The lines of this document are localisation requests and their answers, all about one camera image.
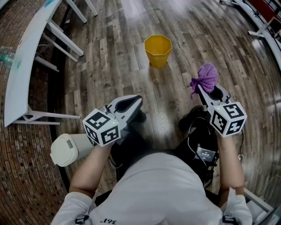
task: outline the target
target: plastic bottle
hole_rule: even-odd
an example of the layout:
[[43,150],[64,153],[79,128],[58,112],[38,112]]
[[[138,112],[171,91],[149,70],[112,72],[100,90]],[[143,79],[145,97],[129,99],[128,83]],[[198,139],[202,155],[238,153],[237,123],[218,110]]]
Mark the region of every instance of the plastic bottle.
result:
[[4,65],[9,69],[12,67],[14,55],[15,53],[10,48],[3,46],[0,48],[0,61],[4,62]]

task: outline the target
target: black shoe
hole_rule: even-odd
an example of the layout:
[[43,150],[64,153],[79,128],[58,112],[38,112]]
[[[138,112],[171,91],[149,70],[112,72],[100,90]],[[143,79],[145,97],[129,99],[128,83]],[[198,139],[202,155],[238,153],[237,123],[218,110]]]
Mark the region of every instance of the black shoe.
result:
[[204,107],[202,105],[193,107],[192,110],[179,121],[179,130],[185,132],[189,128],[193,119],[198,117],[203,111]]

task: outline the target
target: purple cloth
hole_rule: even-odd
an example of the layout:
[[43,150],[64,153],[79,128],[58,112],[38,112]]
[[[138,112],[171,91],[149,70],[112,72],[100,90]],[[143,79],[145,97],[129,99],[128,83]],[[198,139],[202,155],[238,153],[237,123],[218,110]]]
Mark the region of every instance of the purple cloth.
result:
[[200,84],[203,90],[207,93],[212,92],[216,85],[217,78],[218,72],[215,66],[210,62],[205,63],[198,71],[198,78],[192,78],[190,84],[188,85],[188,87],[192,87],[194,90],[194,92],[190,95],[190,98],[192,99],[192,95],[195,93],[199,93],[199,89],[197,88],[198,84]]

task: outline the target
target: sleeve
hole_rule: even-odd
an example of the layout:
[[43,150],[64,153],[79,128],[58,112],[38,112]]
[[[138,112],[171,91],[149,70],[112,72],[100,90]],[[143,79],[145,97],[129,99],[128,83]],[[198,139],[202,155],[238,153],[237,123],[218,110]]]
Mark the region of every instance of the sleeve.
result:
[[65,196],[61,208],[55,215],[51,225],[73,225],[75,220],[88,213],[92,199],[79,192],[71,192]]
[[227,203],[221,207],[224,216],[234,217],[240,225],[252,225],[252,214],[248,209],[245,197],[236,195],[230,189]]

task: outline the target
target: person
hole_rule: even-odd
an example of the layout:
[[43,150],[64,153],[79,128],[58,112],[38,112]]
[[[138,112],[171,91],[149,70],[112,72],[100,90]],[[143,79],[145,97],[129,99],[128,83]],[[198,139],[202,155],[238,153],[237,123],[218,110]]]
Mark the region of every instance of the person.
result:
[[[206,142],[202,131],[196,135]],[[121,176],[117,174],[120,179],[107,198],[97,204],[94,194],[112,144],[94,147],[73,175],[69,194],[51,224],[217,225],[231,220],[233,224],[251,225],[252,216],[243,196],[244,172],[235,143],[231,136],[215,135],[220,158],[218,206],[206,197],[203,179],[191,168],[190,161],[185,160],[187,156],[165,151],[148,153],[143,150],[147,149],[146,145],[128,137],[125,140],[130,143],[123,156],[132,152],[134,155],[141,152],[141,155],[121,167],[125,169]],[[177,149],[181,153],[191,152],[186,146],[185,139]]]

